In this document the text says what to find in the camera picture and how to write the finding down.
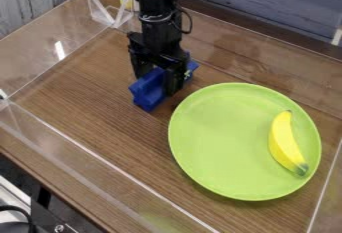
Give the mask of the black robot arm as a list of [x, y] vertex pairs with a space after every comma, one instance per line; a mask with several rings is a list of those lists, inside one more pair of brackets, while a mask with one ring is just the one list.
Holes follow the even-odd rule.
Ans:
[[173, 96], [185, 85], [185, 74], [191, 60], [182, 48], [182, 36], [190, 34], [182, 27], [182, 14], [187, 14], [178, 0], [137, 0], [142, 31], [127, 34], [129, 52], [135, 77], [150, 73], [154, 67], [165, 70], [163, 91]]

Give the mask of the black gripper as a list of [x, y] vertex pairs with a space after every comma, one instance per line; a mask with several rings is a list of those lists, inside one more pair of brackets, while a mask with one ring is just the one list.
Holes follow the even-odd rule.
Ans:
[[183, 30], [183, 16], [139, 16], [142, 31], [127, 34], [129, 53], [135, 77], [141, 78], [154, 68], [153, 63], [166, 69], [165, 92], [173, 96], [185, 84], [190, 55], [181, 46], [182, 36], [191, 30]]

